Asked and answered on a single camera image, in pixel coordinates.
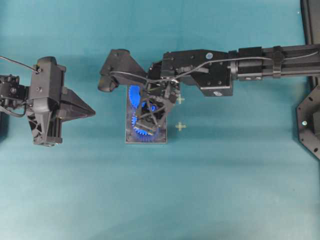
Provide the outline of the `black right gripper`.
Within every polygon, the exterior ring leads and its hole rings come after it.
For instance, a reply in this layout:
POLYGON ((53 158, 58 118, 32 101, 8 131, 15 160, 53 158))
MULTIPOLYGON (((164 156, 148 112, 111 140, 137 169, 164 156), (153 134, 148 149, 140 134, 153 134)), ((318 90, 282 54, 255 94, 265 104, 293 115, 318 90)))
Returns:
POLYGON ((148 70, 139 71, 145 78, 139 90, 140 103, 134 113, 134 130, 142 136, 152 136, 163 127, 166 117, 180 95, 180 84, 162 76, 163 61, 153 62, 148 70))

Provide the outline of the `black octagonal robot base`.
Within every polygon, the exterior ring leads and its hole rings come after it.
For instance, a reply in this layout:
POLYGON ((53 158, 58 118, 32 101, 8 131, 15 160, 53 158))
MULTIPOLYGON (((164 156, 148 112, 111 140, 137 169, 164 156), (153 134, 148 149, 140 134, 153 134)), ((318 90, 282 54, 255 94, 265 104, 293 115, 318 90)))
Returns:
POLYGON ((297 106, 298 138, 318 160, 320 159, 320 86, 317 85, 297 106))

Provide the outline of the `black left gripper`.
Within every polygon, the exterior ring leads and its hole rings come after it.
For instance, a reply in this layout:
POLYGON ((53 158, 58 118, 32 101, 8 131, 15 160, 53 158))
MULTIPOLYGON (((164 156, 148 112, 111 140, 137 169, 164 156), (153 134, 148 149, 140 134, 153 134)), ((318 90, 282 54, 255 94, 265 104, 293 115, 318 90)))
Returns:
POLYGON ((57 64, 55 57, 40 58, 35 67, 38 72, 31 76, 27 119, 33 143, 53 147, 62 143, 63 122, 93 117, 96 112, 74 91, 63 87, 66 67, 57 64))

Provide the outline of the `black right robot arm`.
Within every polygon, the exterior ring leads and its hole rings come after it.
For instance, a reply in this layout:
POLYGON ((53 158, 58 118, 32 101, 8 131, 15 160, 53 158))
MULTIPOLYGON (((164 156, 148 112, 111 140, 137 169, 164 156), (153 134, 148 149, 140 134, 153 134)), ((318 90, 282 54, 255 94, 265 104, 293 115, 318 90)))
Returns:
POLYGON ((206 97, 225 97, 233 95, 235 80, 314 76, 319 72, 318 44, 168 52, 145 78, 132 127, 144 135, 154 135, 176 104, 181 84, 198 87, 206 97))

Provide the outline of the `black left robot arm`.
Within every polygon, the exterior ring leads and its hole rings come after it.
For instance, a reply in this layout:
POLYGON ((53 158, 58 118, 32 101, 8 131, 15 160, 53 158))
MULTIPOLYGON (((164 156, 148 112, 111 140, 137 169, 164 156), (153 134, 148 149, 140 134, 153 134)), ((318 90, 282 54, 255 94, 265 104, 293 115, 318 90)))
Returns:
POLYGON ((55 57, 40 58, 30 70, 30 86, 21 85, 18 76, 1 75, 0 110, 17 118, 26 116, 33 143, 53 147, 63 142, 63 122, 92 117, 96 112, 65 87, 67 69, 55 57))

